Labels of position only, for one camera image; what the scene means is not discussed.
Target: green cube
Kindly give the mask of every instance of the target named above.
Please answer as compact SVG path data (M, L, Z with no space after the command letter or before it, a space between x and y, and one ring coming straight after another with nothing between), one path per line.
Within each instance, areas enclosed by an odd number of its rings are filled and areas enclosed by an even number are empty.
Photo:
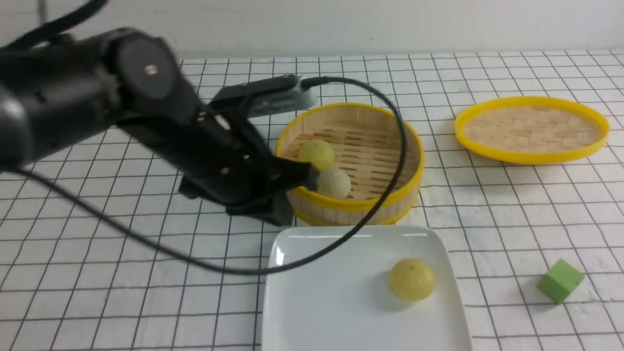
M585 276L568 262L558 260L542 277L537 288L557 305L560 305L584 278Z

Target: robotic arm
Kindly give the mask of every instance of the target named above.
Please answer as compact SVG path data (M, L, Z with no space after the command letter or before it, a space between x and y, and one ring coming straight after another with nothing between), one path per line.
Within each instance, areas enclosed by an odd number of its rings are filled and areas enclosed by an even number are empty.
M161 39L117 29L0 55L0 165L21 166L117 126L184 174L179 191L290 225L285 192L314 190L307 163L275 157L249 117L313 106L301 79L224 87L204 105Z

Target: yellow bun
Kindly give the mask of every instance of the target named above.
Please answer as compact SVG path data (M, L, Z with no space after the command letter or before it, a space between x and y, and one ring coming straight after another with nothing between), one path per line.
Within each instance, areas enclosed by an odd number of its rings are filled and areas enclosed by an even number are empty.
M400 260L390 271L390 288L402 299L426 299L435 287L436 276L433 270L419 259Z
M311 163L319 172L331 168L334 158L334 149L324 140L308 140L299 148L299 161Z

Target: screw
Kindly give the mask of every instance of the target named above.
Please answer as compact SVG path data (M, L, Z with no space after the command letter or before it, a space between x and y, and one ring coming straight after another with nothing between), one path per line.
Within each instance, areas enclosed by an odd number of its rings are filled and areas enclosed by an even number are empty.
M158 67L155 64L149 64L145 67L145 74L148 76L153 76L156 73L158 73Z

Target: bamboo steamer basket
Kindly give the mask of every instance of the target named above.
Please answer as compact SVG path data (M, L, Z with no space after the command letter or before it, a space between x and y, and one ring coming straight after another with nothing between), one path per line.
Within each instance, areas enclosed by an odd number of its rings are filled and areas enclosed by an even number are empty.
M405 168L394 191L368 224L394 224L418 197L424 150L418 134L407 123ZM334 166L351 179L346 199L334 199L298 187L287 193L295 215L311 225L355 225L373 207L389 184L399 162L401 137L394 115L357 103L317 107L290 122L282 132L276 155L297 160L299 148L310 139L329 142L336 154Z

